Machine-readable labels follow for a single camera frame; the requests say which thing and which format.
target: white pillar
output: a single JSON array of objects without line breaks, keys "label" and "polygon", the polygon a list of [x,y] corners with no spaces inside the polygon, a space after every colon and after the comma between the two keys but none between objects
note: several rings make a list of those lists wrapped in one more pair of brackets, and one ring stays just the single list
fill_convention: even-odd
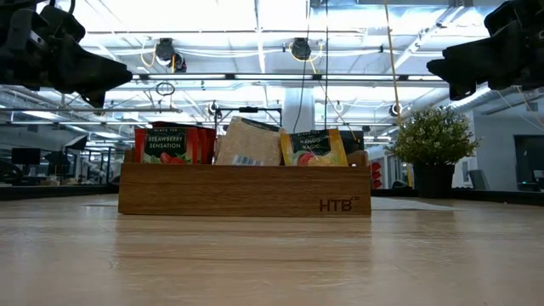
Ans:
[{"label": "white pillar", "polygon": [[283,128],[288,133],[302,133],[315,129],[315,102],[313,88],[287,88],[283,104]]}]

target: potted plant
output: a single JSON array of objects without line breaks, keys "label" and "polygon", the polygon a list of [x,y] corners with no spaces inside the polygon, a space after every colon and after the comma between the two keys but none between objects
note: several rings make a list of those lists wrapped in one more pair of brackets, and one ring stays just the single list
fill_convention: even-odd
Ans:
[{"label": "potted plant", "polygon": [[386,150],[414,166],[420,197],[450,195],[455,164],[479,145],[469,124],[466,116],[445,107],[415,111],[400,126],[397,142]]}]

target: computer monitor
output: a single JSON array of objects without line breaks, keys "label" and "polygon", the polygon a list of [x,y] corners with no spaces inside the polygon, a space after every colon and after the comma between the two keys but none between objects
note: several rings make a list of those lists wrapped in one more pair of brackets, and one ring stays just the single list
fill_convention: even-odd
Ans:
[{"label": "computer monitor", "polygon": [[36,148],[12,148],[11,163],[15,165],[39,165],[42,151]]}]

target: white ceiling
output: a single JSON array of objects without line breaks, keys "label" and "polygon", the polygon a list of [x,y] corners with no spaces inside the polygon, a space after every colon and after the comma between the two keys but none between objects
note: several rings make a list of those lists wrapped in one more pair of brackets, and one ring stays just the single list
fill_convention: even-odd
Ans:
[{"label": "white ceiling", "polygon": [[[88,32],[81,41],[85,49],[121,61],[134,73],[169,73],[156,62],[147,66],[142,62],[141,54],[144,52],[144,60],[151,62],[151,52],[158,39],[171,37],[176,49],[185,57],[188,73],[311,74],[314,73],[312,66],[307,63],[306,71],[303,71],[303,62],[296,61],[288,51],[295,37],[306,37],[309,26],[312,58],[317,57],[314,68],[317,73],[325,74],[326,52],[320,52],[320,45],[325,48],[328,23],[328,73],[389,74],[391,61],[383,6],[359,5],[355,0],[329,1],[328,18],[323,6],[312,8],[309,22],[305,17],[307,3],[304,0],[78,0],[74,15]],[[65,10],[70,6],[69,0],[57,3]],[[395,68],[399,74],[427,75],[427,62],[439,58],[442,49],[487,37],[483,18],[501,1],[486,0],[485,4],[491,6],[459,8],[442,28],[434,26],[448,9],[447,0],[406,3],[389,7]],[[418,41],[421,41],[420,45],[414,48]],[[259,46],[262,46],[262,52],[259,52]],[[208,104],[214,100],[231,107],[281,107],[286,97],[286,85],[273,82],[206,81],[207,90],[202,90],[200,82],[178,84],[180,88],[172,96],[172,102],[167,98],[161,103],[161,107],[169,107],[172,103],[173,107],[183,110],[183,115],[170,114],[175,117],[173,120],[181,120],[181,117],[206,120],[201,113],[205,113]],[[349,85],[328,88],[331,100],[347,106],[343,116],[348,122],[394,121],[388,114],[388,106],[394,103],[392,87],[381,83]],[[288,87],[296,86],[300,88],[291,82]],[[323,90],[320,86],[311,86],[314,87],[315,102],[323,104]],[[40,94],[54,101],[61,99],[52,91]],[[447,96],[446,86],[399,88],[401,104],[414,109],[440,102]],[[114,89],[107,94],[105,107],[114,107],[121,102],[122,108],[158,107],[160,97],[152,93],[152,98],[151,103],[143,90]],[[84,105],[76,99],[71,106]],[[335,120],[336,113],[333,110],[330,113]],[[111,113],[107,116],[119,117]],[[263,119],[264,116],[257,114],[254,118]],[[143,112],[140,117],[153,118],[156,114]]]}]

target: wooden box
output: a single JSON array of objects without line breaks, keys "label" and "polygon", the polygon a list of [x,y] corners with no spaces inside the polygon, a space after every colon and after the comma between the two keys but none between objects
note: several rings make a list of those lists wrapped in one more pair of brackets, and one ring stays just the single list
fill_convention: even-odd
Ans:
[{"label": "wooden box", "polygon": [[371,214],[368,167],[125,163],[119,213],[358,217]]}]

